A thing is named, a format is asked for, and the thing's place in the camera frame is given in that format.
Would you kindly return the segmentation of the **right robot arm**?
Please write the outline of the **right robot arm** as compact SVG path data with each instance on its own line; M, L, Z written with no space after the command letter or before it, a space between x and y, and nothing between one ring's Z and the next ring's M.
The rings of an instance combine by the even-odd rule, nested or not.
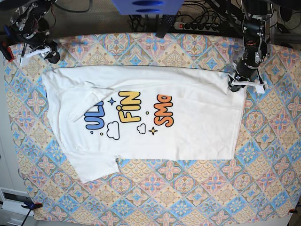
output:
M35 0L19 7L11 18L10 34L24 43L17 57L21 66L27 65L35 55L40 55L52 64L60 60L57 43L49 38L52 26L45 19L48 12L55 15L53 3L52 0Z

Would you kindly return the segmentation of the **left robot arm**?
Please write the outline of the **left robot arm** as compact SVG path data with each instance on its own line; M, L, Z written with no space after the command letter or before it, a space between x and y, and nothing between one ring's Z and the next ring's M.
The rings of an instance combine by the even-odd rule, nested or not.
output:
M268 3L262 0L241 1L244 19L236 24L231 13L231 1L227 1L227 15L235 31L243 37L244 53L229 75L228 87L237 92L245 86L252 86L258 94L264 94L268 84L260 76L259 66L269 57L265 39L266 19L270 13Z

